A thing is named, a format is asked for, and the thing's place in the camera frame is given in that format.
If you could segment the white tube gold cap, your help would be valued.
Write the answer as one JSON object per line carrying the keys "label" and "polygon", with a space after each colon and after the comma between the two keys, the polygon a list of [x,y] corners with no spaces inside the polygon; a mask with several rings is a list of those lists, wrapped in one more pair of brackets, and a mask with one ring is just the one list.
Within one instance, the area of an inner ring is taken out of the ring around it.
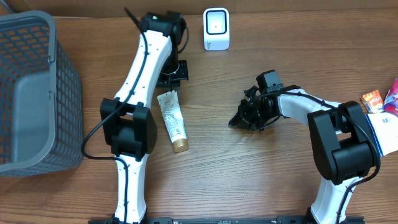
{"label": "white tube gold cap", "polygon": [[157,97],[165,127],[170,137],[175,152],[183,152],[189,149],[187,134],[178,93],[169,91]]}

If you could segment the orange white sticker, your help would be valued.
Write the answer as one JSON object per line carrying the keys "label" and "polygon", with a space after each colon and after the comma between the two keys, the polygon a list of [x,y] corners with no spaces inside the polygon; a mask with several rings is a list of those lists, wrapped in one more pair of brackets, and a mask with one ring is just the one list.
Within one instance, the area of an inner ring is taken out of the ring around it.
{"label": "orange white sticker", "polygon": [[374,90],[370,93],[364,94],[360,97],[365,105],[368,113],[376,114],[383,112],[384,102],[381,98],[379,90]]}

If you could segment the orange cream snack bag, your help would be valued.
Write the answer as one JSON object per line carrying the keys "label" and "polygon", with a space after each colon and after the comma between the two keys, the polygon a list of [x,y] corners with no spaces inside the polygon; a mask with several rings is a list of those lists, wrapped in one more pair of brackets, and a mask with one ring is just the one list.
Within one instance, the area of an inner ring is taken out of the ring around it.
{"label": "orange cream snack bag", "polygon": [[373,132],[381,157],[397,151],[397,116],[390,113],[367,114],[367,121]]}

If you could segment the red purple tissue pack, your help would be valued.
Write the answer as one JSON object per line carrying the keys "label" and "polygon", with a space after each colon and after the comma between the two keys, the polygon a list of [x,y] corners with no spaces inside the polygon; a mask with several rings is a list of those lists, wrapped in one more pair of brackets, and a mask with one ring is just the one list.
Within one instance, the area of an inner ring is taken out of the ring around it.
{"label": "red purple tissue pack", "polygon": [[387,113],[393,114],[395,116],[398,115],[398,79],[396,78],[390,87],[389,91],[387,92],[386,98],[383,104],[383,110]]}

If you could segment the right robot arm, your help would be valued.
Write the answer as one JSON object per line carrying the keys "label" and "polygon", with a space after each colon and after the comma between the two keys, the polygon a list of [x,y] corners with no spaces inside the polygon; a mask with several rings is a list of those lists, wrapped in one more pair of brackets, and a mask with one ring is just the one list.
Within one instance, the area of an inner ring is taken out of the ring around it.
{"label": "right robot arm", "polygon": [[381,156],[363,109],[356,101],[325,101],[297,85],[285,86],[275,70],[261,73],[245,90],[228,125],[263,131],[279,118],[307,126],[313,160],[321,175],[315,201],[304,216],[279,216],[277,223],[364,223],[345,212],[356,186],[378,174]]}

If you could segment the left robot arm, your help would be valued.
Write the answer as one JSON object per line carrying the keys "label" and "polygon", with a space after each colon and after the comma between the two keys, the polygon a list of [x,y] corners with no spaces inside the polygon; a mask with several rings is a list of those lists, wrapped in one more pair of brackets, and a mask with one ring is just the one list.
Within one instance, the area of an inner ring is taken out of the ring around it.
{"label": "left robot arm", "polygon": [[188,79],[187,62],[178,59],[178,46],[188,35],[181,13],[129,17],[140,31],[137,53],[120,90],[100,106],[104,138],[118,169],[118,205],[110,223],[145,223],[146,162],[157,140],[152,97],[157,87],[177,90]]}

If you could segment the white barcode scanner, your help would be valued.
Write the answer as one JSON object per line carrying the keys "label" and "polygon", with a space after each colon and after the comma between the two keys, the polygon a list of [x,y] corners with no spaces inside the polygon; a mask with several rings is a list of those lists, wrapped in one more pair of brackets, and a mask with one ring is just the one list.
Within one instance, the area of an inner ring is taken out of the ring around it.
{"label": "white barcode scanner", "polygon": [[227,50],[230,43],[229,11],[208,8],[203,13],[203,40],[207,51]]}

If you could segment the dark grey plastic basket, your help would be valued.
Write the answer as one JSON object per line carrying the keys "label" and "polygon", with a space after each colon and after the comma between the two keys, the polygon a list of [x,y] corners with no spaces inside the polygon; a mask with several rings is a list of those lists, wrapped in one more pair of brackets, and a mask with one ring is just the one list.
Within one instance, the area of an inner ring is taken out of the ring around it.
{"label": "dark grey plastic basket", "polygon": [[1,175],[27,177],[83,159],[82,86],[53,17],[1,17]]}

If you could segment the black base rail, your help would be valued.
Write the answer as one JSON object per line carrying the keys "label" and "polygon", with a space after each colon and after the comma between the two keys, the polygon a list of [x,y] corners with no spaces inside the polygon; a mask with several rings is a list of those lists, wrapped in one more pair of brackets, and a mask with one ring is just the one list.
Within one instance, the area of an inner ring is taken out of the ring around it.
{"label": "black base rail", "polygon": [[[108,220],[89,220],[89,224],[124,223],[115,218]],[[173,218],[145,218],[142,223],[146,224],[304,224],[315,223],[306,216],[279,216],[277,218],[241,218],[241,219],[173,219]],[[365,224],[363,217],[349,217],[345,222],[348,224]]]}

